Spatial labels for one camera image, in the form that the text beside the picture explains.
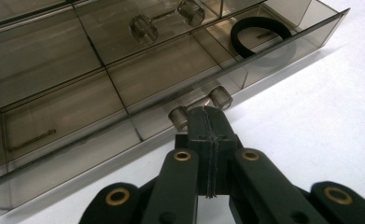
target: black rubber ring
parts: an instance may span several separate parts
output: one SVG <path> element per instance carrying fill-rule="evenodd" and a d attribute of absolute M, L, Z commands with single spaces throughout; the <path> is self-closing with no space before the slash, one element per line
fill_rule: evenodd
<path fill-rule="evenodd" d="M 281 36 L 281 38 L 283 39 L 292 36 L 289 29 L 279 21 L 266 17 L 249 17 L 242 19 L 237 23 L 235 23 L 234 26 L 232 27 L 231 41 L 235 51 L 237 51 L 237 53 L 239 53 L 243 58 L 247 58 L 255 54 L 255 52 L 253 52 L 252 50 L 247 49 L 246 46 L 244 46 L 241 43 L 240 39 L 238 38 L 238 33 L 249 27 L 258 27 L 273 31 L 279 36 Z"/>

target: white surface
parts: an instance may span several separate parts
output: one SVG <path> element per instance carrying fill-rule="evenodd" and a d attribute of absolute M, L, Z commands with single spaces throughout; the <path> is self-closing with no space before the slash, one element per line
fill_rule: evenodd
<path fill-rule="evenodd" d="M 295 185 L 308 190 L 331 180 L 365 198 L 365 1 L 326 0 L 351 11 L 328 44 L 278 74 L 234 96 L 226 111 L 245 147 L 265 152 Z M 103 187 L 141 186 L 160 171 L 173 148 L 170 131 L 0 217 L 0 223 L 78 223 Z M 227 198 L 199 201 L 198 223 L 230 223 Z"/>

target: transparent drawer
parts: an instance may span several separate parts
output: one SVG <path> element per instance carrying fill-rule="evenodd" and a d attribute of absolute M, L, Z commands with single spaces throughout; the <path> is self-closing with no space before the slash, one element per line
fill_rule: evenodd
<path fill-rule="evenodd" d="M 196 105 L 227 108 L 234 93 L 324 46 L 348 11 L 316 0 L 55 4 L 0 17 L 0 215 L 184 130 Z M 238 38 L 255 54 L 243 58 L 231 29 L 255 17 L 291 36 L 245 29 Z"/>

